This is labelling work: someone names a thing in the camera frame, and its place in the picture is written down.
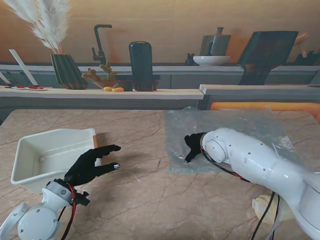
red cable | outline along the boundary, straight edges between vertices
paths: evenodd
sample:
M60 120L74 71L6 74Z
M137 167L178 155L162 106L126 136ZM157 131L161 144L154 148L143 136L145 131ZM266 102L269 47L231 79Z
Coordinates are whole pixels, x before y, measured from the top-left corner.
M75 215L76 215L76 207L77 207L77 204L76 204L76 192L74 190L74 187L69 182L67 183L67 185L70 188L70 191L71 191L71 194L72 194L72 197L73 197L73 209L72 209L72 221L73 221L74 218L75 218Z

yellow fruit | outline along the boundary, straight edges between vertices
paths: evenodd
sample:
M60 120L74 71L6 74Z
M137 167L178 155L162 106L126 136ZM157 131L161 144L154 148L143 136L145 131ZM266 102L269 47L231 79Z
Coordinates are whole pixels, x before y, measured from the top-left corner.
M122 87L113 88L112 92L123 92L124 89Z
M105 86L105 87L103 88L103 90L105 90L106 92L111 92L113 89L112 89L112 87Z

black cable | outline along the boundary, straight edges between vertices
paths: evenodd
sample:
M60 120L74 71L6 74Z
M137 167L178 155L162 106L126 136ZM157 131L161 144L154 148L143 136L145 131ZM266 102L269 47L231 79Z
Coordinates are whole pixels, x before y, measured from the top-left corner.
M62 214L64 213L65 209L66 209L66 206L62 209L62 211L61 211L61 213L60 213L60 215L58 217L58 222L60 221L60 218L61 218Z
M69 233L69 231L70 231L71 224L72 224L72 222L73 222L73 220L74 220L74 218L75 218L75 205L76 205L76 204L75 204L75 201L76 201L76 199L73 198L71 218L70 218L70 220L69 220L69 222L68 222L68 225L67 225L66 228L65 228L65 231L64 231L64 233L63 233L63 236L62 236L61 240L65 240L65 239L66 239L66 237L67 237L67 235L68 235L68 233Z
M212 163L213 165L215 165L217 168L221 169L222 171L225 171L228 174L231 174L232 176L235 176L235 172L234 171L230 171L228 169L225 169L224 167L220 166L219 164L217 164L212 158L210 158L209 156L207 156L206 152L203 151L202 152L203 156L205 157L205 159L207 159L210 163ZM250 181L248 181L247 179L244 179L242 177L240 177L241 180L250 183Z
M269 203L268 203L268 206L266 206L266 209L265 209L264 213L262 214L262 217L260 218L257 226L255 227L255 230L254 230L254 232L253 232L253 234L252 234L251 240L254 240L254 239L255 239L255 236L256 236L256 234L257 234L257 232L258 232L258 229L259 229L259 227L260 227L263 219L265 218L267 212L269 211L269 208L270 208L270 206L271 206L272 200L274 199L274 196L275 196L275 192L273 191L272 194L271 194L271 197L270 197L270 201L269 201Z
M280 196L279 196L279 194L278 194L278 203L277 203L277 205L276 205L274 222L276 222L276 219L277 219L277 216L278 216L279 206L280 206ZM272 233L272 240L274 240L275 231L276 231L276 230L274 230L273 233Z
M70 218L70 220L69 220L69 222L68 222L68 225L66 226L66 229L65 229L65 231L64 231L64 234L63 234L61 240L65 240L66 237L67 237L67 235L68 235L68 233L69 233L69 231L70 231L71 224L72 224L72 222L73 222L73 220L74 220L74 219L73 219L73 218L74 218L74 217L73 217L73 216L74 216L73 212L74 212L74 206L72 206L71 218Z

white bowl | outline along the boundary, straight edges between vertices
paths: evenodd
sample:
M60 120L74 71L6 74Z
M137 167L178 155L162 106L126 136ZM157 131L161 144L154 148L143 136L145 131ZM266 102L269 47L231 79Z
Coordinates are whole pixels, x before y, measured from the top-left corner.
M219 66L229 61L230 56L194 56L193 60L200 66Z

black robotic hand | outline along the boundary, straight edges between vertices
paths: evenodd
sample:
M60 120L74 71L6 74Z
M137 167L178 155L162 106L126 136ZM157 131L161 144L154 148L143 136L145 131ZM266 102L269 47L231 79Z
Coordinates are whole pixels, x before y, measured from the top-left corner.
M189 154L185 157L185 160L187 163L190 163L191 160L195 158L195 156L201 153L200 140L204 134L205 132L200 132L200 133L187 135L184 137L185 143L191 149Z
M109 155L113 151L119 151L120 149L120 146L108 145L88 150L77 159L69 171L64 175L64 181L75 187L89 183L95 177L118 169L120 165L116 162L102 166L95 166L95 162L97 159Z

